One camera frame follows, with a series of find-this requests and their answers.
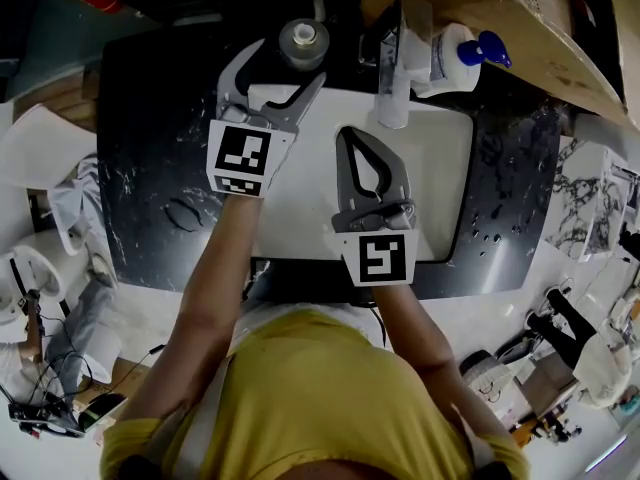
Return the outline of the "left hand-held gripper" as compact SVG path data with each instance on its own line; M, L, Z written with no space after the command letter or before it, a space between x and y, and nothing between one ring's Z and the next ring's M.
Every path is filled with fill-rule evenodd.
M217 118L210 122L206 174L216 192L263 198L286 161L299 123L326 81L319 73L285 102L267 101L259 110L236 82L240 70L263 46L259 39L242 49L217 82Z

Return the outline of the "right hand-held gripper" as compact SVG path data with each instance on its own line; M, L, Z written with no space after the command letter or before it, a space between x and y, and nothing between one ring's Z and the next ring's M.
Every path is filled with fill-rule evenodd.
M336 136L336 168L341 212L331 219L330 247L353 285L411 283L419 232L402 158L372 134L345 126ZM366 197L389 203L356 210Z

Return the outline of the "small grey jar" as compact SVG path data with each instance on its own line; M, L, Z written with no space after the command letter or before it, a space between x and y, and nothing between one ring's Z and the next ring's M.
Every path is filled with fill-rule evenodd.
M282 28L278 44L285 62L296 71L306 72L321 65L329 49L330 36L321 22L300 18Z

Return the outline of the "person's left forearm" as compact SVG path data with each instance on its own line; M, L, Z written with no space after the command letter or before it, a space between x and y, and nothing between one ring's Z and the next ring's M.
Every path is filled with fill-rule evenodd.
M202 397L226 357L239 316L263 201L226 199L187 283L170 338L120 415L164 419Z

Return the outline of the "person's right forearm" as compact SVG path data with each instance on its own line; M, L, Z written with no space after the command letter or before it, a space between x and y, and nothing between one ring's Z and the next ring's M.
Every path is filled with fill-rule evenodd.
M450 344L408 285L372 289L394 352L418 374L443 416L480 436L509 432L486 403L463 380Z

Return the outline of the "white sink basin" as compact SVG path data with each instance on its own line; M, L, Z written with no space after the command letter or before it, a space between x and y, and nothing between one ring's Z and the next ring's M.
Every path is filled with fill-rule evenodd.
M268 190L255 255L335 259L325 240L339 210L335 136L342 126L351 125L380 139L405 164L420 231L418 260L448 257L466 185L473 121L459 112L413 102L407 126L391 130L379 124L374 103L372 94L320 91Z

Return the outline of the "black marble counter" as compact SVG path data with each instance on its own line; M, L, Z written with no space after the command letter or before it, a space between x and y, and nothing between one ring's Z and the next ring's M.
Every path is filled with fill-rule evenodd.
M377 73L356 60L357 29L331 27L324 88L374 95ZM98 157L107 237L120 281L182 291L223 199L206 175L216 81L246 45L222 23L169 28L110 42L98 99ZM416 265L420 299L520 288L544 225L567 112L494 67L465 94L413 101L469 116L471 157L453 246ZM270 300L364 303L344 263L255 255Z

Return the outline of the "white blue pump bottle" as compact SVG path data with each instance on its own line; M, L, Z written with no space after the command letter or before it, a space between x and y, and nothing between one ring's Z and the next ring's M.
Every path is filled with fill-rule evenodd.
M413 75L411 89L418 98L472 92L485 61L507 69L512 67L507 48L496 33L484 30L475 36L466 25L450 23L432 40L428 77L419 80Z

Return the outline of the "grey cloth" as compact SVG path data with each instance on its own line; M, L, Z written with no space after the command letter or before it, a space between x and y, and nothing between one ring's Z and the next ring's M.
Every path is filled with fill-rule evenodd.
M95 233L105 232L96 154L82 159L76 176L48 190L47 198L59 230L86 223Z

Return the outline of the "white marble cabinet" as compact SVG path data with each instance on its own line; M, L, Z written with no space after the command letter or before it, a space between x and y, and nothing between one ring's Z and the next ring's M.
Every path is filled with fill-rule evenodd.
M578 262L611 255L637 177L609 147L563 136L541 238Z

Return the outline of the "large open cardboard box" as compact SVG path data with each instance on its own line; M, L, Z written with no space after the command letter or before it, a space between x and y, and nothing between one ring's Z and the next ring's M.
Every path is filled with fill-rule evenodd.
M372 24L394 0L361 0ZM594 44L612 53L612 77L575 35L571 0L427 0L438 24L491 30L506 45L513 75L551 95L640 132L640 0L598 0L613 18L612 35Z

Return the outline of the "person's yellow shirt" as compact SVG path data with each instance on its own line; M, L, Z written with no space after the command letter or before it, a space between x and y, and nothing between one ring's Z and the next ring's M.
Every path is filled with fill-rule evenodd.
M188 439L197 416L186 414L158 465L134 480L277 480L325 460L395 480L471 480L484 458L529 479L512 439L454 427L406 361L314 310L271 321L233 352L202 445Z

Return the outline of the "white office chair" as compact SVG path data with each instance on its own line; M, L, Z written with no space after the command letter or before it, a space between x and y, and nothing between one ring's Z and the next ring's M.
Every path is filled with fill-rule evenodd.
M87 131L37 104L27 110L0 137L0 182L46 193L76 176L85 157L97 155L96 134ZM89 236L105 241L86 223L69 231L58 229L64 250L78 255Z

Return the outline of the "white round bin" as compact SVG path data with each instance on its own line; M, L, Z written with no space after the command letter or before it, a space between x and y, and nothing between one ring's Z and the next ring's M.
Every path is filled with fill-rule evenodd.
M39 304L48 333L52 333L63 313L55 295L59 286L53 273L39 257L22 249L0 255L0 341L18 342L25 338L27 317L19 307L23 294L30 289L40 291Z

